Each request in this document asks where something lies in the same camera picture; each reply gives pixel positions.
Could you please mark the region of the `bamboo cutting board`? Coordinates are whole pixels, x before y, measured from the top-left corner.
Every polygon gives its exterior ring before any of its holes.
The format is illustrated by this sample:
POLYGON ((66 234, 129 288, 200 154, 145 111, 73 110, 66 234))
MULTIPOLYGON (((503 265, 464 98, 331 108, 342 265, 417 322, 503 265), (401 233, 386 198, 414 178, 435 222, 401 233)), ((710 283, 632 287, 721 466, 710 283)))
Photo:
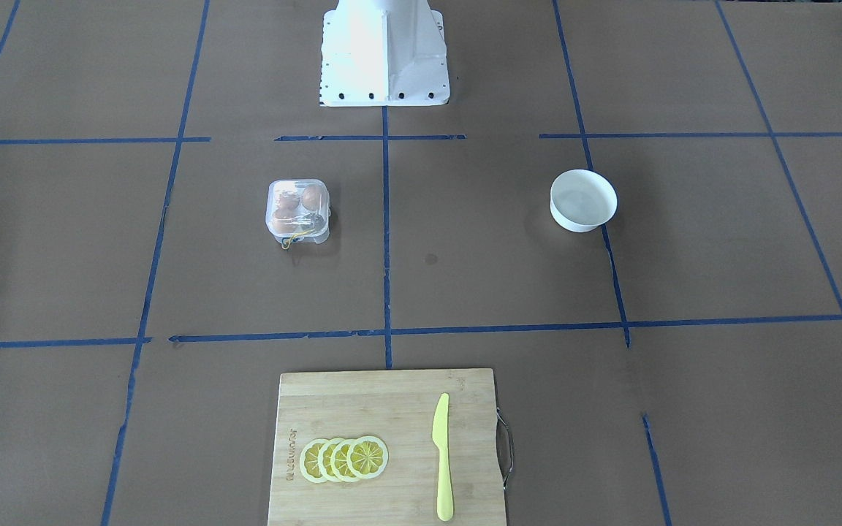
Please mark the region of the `bamboo cutting board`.
POLYGON ((285 373, 270 525, 504 525, 488 367, 285 373))

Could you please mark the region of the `brown egg in box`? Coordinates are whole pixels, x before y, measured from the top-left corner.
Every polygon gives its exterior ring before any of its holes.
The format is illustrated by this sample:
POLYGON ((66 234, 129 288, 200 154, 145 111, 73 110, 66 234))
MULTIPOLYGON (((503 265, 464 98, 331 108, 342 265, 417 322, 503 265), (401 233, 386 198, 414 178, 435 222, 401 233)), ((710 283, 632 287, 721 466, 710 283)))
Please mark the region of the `brown egg in box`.
POLYGON ((274 194, 275 210, 291 210, 294 212, 300 207, 301 194, 297 189, 280 189, 274 194))
POLYGON ((298 220, 300 216, 295 210, 274 210, 270 219, 270 228, 275 235, 291 235, 300 229, 298 220))

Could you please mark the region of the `clear plastic egg box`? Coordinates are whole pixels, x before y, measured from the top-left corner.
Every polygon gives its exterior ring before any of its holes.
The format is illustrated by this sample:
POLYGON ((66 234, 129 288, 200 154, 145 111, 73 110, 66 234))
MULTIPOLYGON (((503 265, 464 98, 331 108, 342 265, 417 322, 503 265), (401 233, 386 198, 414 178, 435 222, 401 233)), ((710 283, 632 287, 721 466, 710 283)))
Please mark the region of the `clear plastic egg box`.
POLYGON ((295 212, 297 212, 298 216, 300 216, 300 220, 298 220, 298 226, 300 229, 298 231, 305 231, 308 229, 315 229, 315 233, 308 237, 308 239, 304 240, 301 243, 304 244, 322 244, 327 242, 327 239, 330 237, 330 219, 332 215, 332 210, 330 207, 330 191, 328 191, 327 186, 321 180, 317 179, 283 179, 283 180, 274 180, 271 182, 270 186, 268 186, 268 198, 267 198, 267 207, 265 213, 265 224, 268 229, 268 232, 278 245, 281 246, 280 242, 284 239, 284 237, 289 237, 290 235, 275 235, 272 233, 270 228, 270 219, 272 213, 274 213, 275 206, 273 203, 274 194, 280 189, 291 189, 295 188, 302 194, 302 191, 310 184, 319 184, 319 186, 323 186, 325 189, 325 203, 321 206, 321 209, 317 212, 311 212, 310 210, 305 209, 301 203, 300 207, 298 207, 295 212))

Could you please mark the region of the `yellow plastic knife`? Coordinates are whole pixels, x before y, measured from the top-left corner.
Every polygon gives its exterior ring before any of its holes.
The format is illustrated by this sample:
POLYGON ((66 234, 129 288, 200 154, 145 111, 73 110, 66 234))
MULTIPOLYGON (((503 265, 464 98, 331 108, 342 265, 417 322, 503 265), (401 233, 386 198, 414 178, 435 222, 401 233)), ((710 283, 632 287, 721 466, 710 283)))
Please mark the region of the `yellow plastic knife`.
POLYGON ((455 515, 453 479, 449 457, 449 394, 441 393, 432 417, 431 440, 438 452, 436 517, 451 522, 455 515))

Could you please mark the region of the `white ceramic bowl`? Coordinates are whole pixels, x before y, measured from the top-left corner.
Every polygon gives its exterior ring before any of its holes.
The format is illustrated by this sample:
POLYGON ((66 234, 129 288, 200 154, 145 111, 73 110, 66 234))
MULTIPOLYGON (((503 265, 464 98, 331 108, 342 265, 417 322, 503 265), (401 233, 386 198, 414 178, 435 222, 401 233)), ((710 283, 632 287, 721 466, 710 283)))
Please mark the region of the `white ceramic bowl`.
POLYGON ((618 196, 604 176, 586 169, 559 174, 549 189, 549 212, 562 229, 584 233, 615 216, 618 196))

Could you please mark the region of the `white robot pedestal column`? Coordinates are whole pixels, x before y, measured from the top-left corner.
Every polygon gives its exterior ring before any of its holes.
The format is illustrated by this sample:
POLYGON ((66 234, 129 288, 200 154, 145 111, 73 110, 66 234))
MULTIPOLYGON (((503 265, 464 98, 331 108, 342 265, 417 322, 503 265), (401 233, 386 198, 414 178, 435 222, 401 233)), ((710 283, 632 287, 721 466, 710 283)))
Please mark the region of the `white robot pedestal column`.
POLYGON ((340 1, 322 29, 321 106, 449 103, 444 17, 428 1, 340 1))

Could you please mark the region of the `brown egg from bowl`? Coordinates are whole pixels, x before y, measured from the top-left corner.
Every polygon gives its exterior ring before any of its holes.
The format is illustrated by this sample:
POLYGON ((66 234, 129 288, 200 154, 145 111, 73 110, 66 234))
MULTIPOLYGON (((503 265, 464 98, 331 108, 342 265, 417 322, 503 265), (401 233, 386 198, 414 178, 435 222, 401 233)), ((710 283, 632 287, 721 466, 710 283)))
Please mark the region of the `brown egg from bowl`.
POLYGON ((325 203, 325 189, 319 184, 310 184, 301 194, 301 205, 311 212, 317 212, 325 203))

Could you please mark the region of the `yellow lemon slice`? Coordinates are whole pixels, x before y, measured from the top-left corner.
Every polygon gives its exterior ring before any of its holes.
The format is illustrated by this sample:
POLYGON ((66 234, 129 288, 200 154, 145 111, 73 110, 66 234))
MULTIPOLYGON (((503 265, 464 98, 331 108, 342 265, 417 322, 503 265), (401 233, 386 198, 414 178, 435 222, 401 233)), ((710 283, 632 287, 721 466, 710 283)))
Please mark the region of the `yellow lemon slice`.
POLYGON ((317 438, 301 449, 298 469, 308 482, 323 484, 336 480, 334 477, 328 477, 324 469, 322 449, 327 442, 328 439, 317 438))

